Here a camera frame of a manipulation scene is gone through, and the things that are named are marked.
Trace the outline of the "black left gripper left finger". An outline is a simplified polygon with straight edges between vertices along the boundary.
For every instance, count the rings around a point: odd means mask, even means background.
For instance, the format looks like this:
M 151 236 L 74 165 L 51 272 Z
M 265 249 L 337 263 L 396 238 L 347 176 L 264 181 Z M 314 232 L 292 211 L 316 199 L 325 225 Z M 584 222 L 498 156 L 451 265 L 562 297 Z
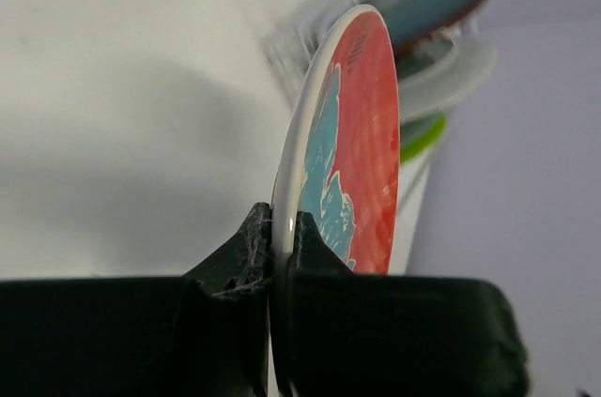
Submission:
M 270 207 L 172 277 L 1 283 L 5 396 L 263 396 Z

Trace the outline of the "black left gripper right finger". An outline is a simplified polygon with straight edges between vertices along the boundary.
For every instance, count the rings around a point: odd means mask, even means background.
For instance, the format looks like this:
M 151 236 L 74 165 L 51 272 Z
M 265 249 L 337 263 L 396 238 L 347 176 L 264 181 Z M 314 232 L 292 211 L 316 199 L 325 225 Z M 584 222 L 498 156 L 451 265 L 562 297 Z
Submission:
M 525 396 L 528 352 L 491 282 L 353 273 L 311 214 L 294 251 L 274 330 L 284 396 Z

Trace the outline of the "red plate with teal flower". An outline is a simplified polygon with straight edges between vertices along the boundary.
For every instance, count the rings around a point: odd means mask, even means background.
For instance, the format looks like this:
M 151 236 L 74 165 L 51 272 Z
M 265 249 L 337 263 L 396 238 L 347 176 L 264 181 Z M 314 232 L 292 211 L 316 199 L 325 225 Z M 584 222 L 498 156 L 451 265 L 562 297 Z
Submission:
M 400 103 L 389 31 L 370 5 L 347 10 L 320 43 L 298 94 L 271 197 L 278 261 L 299 213 L 352 271 L 389 271 L 400 169 Z

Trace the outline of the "lime green plate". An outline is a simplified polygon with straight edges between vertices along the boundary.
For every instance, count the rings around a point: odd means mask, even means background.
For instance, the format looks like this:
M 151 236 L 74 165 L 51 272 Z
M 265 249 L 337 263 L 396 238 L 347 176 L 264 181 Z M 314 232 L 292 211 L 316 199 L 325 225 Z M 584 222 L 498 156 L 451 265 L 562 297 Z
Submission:
M 420 140 L 415 142 L 413 145 L 406 149 L 400 150 L 400 163 L 404 164 L 416 156 L 420 155 L 424 150 L 430 147 L 432 144 L 435 144 L 441 136 L 444 134 L 447 125 L 447 117 L 445 115 L 445 120 L 438 122 L 431 131 L 429 131 L 425 136 L 423 136 Z

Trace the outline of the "white plate with red back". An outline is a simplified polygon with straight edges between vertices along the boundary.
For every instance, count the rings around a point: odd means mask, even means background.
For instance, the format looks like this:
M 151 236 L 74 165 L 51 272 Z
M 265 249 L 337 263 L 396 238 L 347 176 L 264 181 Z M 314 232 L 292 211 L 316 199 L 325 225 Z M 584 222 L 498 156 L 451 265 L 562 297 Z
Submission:
M 399 69 L 403 124 L 442 112 L 472 95 L 496 65 L 494 45 L 473 37 L 440 38 L 418 48 Z

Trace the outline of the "teal glazed brown-rimmed plate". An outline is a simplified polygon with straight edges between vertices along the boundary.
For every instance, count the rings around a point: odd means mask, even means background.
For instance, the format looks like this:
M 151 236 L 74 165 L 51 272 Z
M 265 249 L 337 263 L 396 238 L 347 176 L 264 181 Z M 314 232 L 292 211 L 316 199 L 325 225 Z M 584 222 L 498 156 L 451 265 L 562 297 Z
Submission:
M 393 51 L 401 54 L 442 28 L 468 18 L 485 0 L 359 0 L 376 8 L 389 30 Z

